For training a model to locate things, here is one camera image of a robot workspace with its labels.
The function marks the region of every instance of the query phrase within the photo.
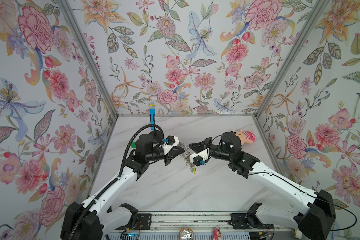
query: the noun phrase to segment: pink striped plush toy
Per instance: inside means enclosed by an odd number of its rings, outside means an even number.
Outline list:
[[[255,135],[253,134],[253,130],[243,132],[243,130],[240,129],[239,131],[233,130],[233,132],[240,138],[241,145],[245,143],[253,143],[256,139]]]

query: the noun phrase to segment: table surface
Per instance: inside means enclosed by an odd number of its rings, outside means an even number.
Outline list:
[[[149,124],[148,116],[118,118],[92,193],[118,174],[127,143],[146,124]],[[163,129],[165,137],[177,136],[186,145],[234,129],[253,130],[256,140],[253,144],[244,144],[243,151],[274,169],[251,117],[156,116],[156,124]],[[139,211],[238,211],[249,209],[254,202],[272,199],[280,198],[262,185],[235,174],[226,161],[212,158],[193,174],[185,160],[177,156],[168,166],[163,161],[151,164],[112,208],[128,203]]]

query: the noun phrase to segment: pink bear figurine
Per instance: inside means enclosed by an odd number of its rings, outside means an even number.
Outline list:
[[[253,134],[253,130],[243,132],[243,130],[240,129],[240,131],[233,130],[233,132],[240,138],[241,145],[245,143],[252,144],[256,139],[255,135]]]
[[[213,238],[212,240],[221,240],[221,232],[220,232],[220,228],[216,227],[215,230],[213,231]]]

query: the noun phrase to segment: floral wallpaper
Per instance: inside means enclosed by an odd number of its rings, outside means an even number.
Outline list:
[[[53,0],[0,0],[0,240],[59,239],[115,122],[103,97]]]
[[[360,0],[331,0],[260,123],[291,180],[332,194],[360,240]],[[354,222],[336,207],[334,228]]]
[[[254,113],[314,4],[70,1],[121,115]]]

